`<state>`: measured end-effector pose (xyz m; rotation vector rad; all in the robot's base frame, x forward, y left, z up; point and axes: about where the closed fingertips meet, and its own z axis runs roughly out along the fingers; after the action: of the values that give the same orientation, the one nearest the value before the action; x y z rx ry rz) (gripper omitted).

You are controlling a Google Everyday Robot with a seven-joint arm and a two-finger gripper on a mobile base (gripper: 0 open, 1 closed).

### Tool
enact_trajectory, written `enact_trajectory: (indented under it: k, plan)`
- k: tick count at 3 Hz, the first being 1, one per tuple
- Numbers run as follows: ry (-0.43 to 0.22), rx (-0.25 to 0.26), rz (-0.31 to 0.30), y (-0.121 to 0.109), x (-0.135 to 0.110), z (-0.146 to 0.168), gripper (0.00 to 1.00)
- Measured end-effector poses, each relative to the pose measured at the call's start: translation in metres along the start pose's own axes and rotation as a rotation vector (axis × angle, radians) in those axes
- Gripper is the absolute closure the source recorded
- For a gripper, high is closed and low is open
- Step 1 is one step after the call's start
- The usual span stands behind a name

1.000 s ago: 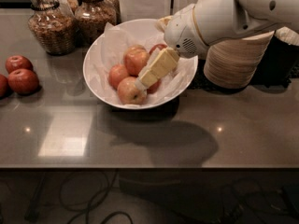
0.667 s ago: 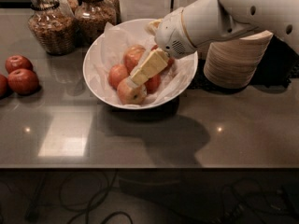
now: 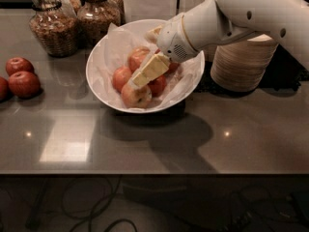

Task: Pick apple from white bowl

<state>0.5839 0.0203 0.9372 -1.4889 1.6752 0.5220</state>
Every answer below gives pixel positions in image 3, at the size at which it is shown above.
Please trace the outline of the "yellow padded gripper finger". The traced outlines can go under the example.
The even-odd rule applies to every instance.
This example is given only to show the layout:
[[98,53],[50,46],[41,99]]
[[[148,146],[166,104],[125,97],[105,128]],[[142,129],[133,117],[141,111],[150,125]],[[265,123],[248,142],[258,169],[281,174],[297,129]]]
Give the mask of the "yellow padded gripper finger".
[[160,34],[160,31],[162,29],[162,26],[159,25],[154,29],[149,30],[146,34],[145,34],[145,39],[147,42],[151,43],[151,44],[156,44],[157,42],[157,38]]
[[170,64],[170,59],[162,52],[151,53],[134,72],[128,83],[134,89],[142,88],[166,73]]

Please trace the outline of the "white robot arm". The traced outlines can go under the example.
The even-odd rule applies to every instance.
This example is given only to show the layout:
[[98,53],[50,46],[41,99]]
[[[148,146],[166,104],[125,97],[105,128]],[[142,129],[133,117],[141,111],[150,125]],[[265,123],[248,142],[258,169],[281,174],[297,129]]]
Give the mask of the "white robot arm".
[[170,63],[196,57],[207,46],[232,44],[266,34],[309,68],[309,5],[304,0],[205,0],[156,27],[151,53],[130,82],[141,88],[167,72]]

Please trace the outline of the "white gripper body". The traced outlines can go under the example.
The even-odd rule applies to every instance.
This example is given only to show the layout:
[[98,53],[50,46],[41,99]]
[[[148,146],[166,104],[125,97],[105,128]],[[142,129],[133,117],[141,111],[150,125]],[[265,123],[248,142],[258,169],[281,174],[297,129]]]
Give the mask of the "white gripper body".
[[183,26],[184,14],[168,20],[161,28],[156,45],[171,62],[182,63],[196,57],[199,52],[190,44]]

